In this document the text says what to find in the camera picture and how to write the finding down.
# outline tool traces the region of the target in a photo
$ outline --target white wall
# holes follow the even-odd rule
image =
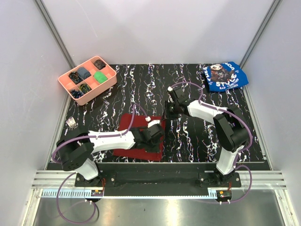
[[[76,64],[239,64],[272,0],[44,2]]]
[[[0,224],[19,225],[37,169],[46,163],[69,70],[32,0],[0,4]]]
[[[301,1],[283,1],[243,68],[273,167],[301,222]]]

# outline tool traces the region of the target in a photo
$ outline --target pink bin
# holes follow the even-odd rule
[[[106,64],[106,67],[98,70],[97,67],[94,66],[94,62],[96,60],[101,60]],[[81,83],[75,85],[75,83],[69,78],[69,74],[73,71],[77,71],[77,69],[79,67],[84,67],[86,68],[90,73],[91,76],[88,77],[87,79],[83,80]],[[108,78],[108,80],[106,80],[103,83],[99,83],[95,78],[94,78],[94,74],[95,72],[101,71],[102,73],[104,73],[104,75]],[[113,85],[115,85],[117,83],[117,78],[116,78],[116,71],[111,68],[104,60],[102,60],[99,56],[95,56],[89,60],[87,60],[86,62],[80,64],[79,66],[73,68],[72,70],[68,71],[67,73],[61,75],[58,78],[58,81],[60,82],[60,84],[65,88],[65,90],[69,93],[69,95],[71,96],[71,98],[73,100],[75,100],[79,105],[84,105],[87,102],[89,102],[90,100],[92,100],[93,98],[97,97],[99,94],[103,93],[104,91],[106,91],[108,88],[112,87]],[[75,90],[79,90],[79,87],[81,84],[87,84],[92,90],[87,92],[85,95],[83,95],[82,97],[75,99],[70,91],[72,89]]]

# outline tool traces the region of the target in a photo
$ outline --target gray floor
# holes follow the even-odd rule
[[[234,199],[241,191],[233,191]],[[60,199],[61,211],[79,199]],[[103,199],[97,203],[99,218],[92,226],[284,226],[272,191],[251,191],[241,202],[230,205],[204,204],[195,200]],[[64,215],[84,221],[93,207],[79,204]],[[55,199],[42,198],[35,226],[72,225],[58,216]]]

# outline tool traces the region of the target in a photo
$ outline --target dark red towel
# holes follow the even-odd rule
[[[118,128],[118,131],[127,129],[130,125],[132,118],[132,114],[124,114],[121,116],[120,125]],[[152,120],[161,120],[161,116],[151,116]],[[136,115],[134,117],[133,125],[132,127],[141,127],[141,126],[147,126],[147,121],[145,120],[144,115]],[[165,129],[165,121],[161,122],[161,126],[163,129]],[[160,161],[162,158],[162,152],[163,152],[163,142],[159,145],[160,147],[160,153],[147,153],[145,149],[115,149],[113,152],[113,155],[116,156],[123,156],[123,157],[130,157],[135,159],[144,159],[144,160],[150,160],[150,161]]]

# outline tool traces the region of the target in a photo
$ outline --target marble tabletop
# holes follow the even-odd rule
[[[148,115],[161,116],[167,87],[180,81],[191,81],[203,87],[202,100],[206,103],[230,107],[237,106],[246,118],[253,132],[253,145],[244,151],[239,161],[263,161],[263,155],[254,130],[254,125],[242,89],[227,90],[223,93],[209,92],[203,75],[205,64],[174,65],[112,65],[117,72],[117,84],[94,98],[84,106],[71,100],[66,119],[73,116],[80,125],[89,130],[114,131],[124,113],[132,112],[132,104],[139,103]],[[182,88],[191,98],[198,98],[197,88],[183,84]],[[69,131],[65,124],[61,136]],[[161,162],[215,162],[221,146],[215,127],[204,120],[182,116],[166,122],[166,137]],[[140,159],[118,157],[108,150],[94,154],[96,162],[147,162]]]

